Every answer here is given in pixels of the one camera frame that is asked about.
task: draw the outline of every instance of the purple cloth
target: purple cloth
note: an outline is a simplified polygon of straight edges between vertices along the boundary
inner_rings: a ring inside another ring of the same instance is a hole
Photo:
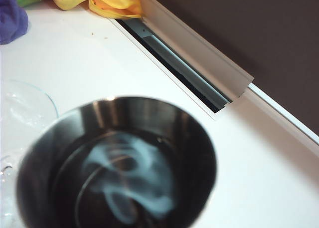
[[[7,44],[26,34],[28,16],[16,0],[0,0],[0,44]]]

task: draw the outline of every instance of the metal cup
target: metal cup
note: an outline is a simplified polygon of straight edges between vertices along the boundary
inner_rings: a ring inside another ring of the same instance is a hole
[[[212,143],[194,118],[120,97],[59,118],[25,156],[16,193],[30,228],[185,228],[215,176]]]

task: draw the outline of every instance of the white countertop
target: white countertop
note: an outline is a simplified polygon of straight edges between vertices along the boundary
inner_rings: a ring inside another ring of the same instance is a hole
[[[194,228],[319,227],[316,144],[247,90],[217,114],[111,20],[85,6],[27,8],[28,33],[1,49],[1,79],[43,89],[59,113],[108,96],[147,96],[193,115],[215,146],[217,180]]]

